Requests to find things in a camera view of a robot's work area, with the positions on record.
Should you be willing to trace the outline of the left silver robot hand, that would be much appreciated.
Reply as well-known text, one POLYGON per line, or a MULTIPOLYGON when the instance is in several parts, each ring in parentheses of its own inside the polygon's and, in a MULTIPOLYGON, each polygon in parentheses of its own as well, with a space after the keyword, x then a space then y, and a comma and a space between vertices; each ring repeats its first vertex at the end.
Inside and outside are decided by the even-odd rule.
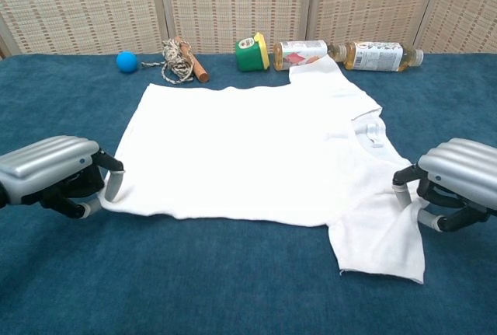
POLYGON ((68 218, 87 218, 101 209, 99 199, 73 200, 103 190, 111 202, 123 175, 123 163, 96 141, 68 135, 45 138, 1 156, 1 206, 38 203, 68 218))

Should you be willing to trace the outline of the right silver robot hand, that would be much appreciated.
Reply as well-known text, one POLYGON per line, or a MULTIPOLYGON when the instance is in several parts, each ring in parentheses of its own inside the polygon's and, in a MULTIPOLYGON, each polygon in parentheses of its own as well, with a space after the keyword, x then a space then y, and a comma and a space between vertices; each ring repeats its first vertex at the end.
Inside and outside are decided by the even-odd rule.
POLYGON ((451 138, 395 172, 392 188, 403 208, 412 203, 408 184, 413 181, 423 200, 455 210, 450 215, 419 211, 418 221, 438 232, 456 232, 496 215, 496 148, 492 146, 451 138))

